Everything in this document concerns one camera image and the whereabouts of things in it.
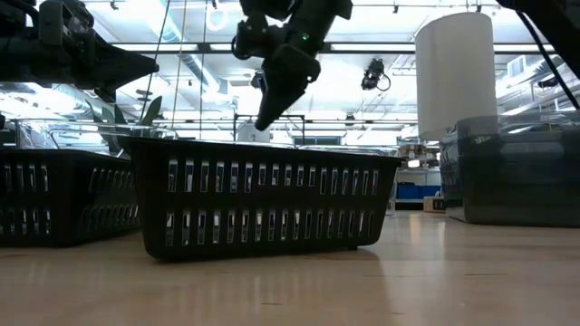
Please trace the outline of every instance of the basket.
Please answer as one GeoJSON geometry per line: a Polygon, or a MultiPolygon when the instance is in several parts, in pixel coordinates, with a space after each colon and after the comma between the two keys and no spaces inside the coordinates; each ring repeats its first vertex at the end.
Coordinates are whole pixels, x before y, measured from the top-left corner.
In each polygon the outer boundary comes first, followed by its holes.
{"type": "Polygon", "coordinates": [[[140,227],[131,163],[80,150],[0,150],[0,245],[66,246],[140,227]]]}
{"type": "Polygon", "coordinates": [[[372,245],[401,165],[336,152],[125,140],[145,247],[163,260],[372,245]]]}

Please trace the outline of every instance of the white cylindrical container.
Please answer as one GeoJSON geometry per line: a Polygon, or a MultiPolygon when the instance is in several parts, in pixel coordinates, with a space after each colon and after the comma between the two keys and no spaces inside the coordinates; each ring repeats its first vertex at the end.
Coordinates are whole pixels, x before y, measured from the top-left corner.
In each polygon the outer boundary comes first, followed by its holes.
{"type": "Polygon", "coordinates": [[[419,136],[441,140],[458,120],[495,115],[496,76],[491,19],[452,14],[415,39],[419,136]]]}

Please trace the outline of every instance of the ceiling duct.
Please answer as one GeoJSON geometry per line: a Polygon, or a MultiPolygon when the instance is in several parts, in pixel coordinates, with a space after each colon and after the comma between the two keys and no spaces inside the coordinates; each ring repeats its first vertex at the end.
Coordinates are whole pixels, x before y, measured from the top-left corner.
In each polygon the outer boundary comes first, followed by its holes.
{"type": "MultiPolygon", "coordinates": [[[[150,13],[152,14],[159,14],[164,15],[165,8],[167,7],[166,0],[146,0],[151,3],[152,10],[150,13]]],[[[155,33],[159,33],[160,26],[154,26],[152,23],[154,22],[162,22],[163,17],[160,19],[150,19],[148,23],[150,23],[150,28],[155,33]]],[[[179,31],[178,27],[175,25],[175,22],[171,18],[170,14],[168,14],[167,22],[165,23],[165,28],[163,28],[161,33],[161,41],[164,43],[180,43],[183,40],[183,35],[179,31]]],[[[203,91],[207,92],[218,92],[221,94],[227,94],[228,83],[225,79],[216,77],[216,75],[207,67],[204,67],[201,60],[193,54],[178,54],[177,55],[181,62],[185,64],[186,67],[189,68],[191,73],[201,82],[203,91]]]]}

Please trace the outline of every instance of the floor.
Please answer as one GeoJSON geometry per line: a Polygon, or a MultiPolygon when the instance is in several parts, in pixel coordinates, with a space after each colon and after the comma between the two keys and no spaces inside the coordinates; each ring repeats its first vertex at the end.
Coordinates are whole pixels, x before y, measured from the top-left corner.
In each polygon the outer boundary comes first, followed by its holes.
{"type": "Polygon", "coordinates": [[[401,212],[354,252],[161,264],[140,235],[0,249],[0,324],[578,325],[579,235],[401,212]]]}

